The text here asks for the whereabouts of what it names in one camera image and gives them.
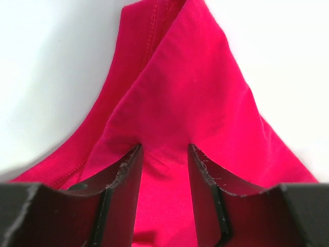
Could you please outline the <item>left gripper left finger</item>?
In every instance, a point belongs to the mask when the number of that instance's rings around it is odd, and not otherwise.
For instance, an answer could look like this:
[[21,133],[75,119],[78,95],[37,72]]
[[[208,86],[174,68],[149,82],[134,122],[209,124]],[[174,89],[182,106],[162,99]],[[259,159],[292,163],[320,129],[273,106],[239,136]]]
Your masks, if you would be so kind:
[[131,246],[143,148],[67,190],[1,184],[1,246]]

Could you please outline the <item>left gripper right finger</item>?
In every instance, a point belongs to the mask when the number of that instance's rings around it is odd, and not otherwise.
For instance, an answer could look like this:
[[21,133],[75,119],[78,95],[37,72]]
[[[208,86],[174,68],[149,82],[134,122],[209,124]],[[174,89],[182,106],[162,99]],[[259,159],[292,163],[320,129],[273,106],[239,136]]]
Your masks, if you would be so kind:
[[198,246],[328,246],[328,185],[249,183],[188,146]]

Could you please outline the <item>magenta t shirt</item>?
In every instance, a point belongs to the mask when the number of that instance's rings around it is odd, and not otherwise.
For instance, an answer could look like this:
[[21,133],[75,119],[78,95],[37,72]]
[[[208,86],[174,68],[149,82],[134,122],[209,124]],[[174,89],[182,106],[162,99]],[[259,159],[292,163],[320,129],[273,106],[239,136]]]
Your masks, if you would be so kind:
[[84,122],[15,181],[64,189],[142,144],[133,246],[196,246],[190,143],[263,187],[316,180],[259,114],[205,2],[140,1],[122,9],[108,77]]

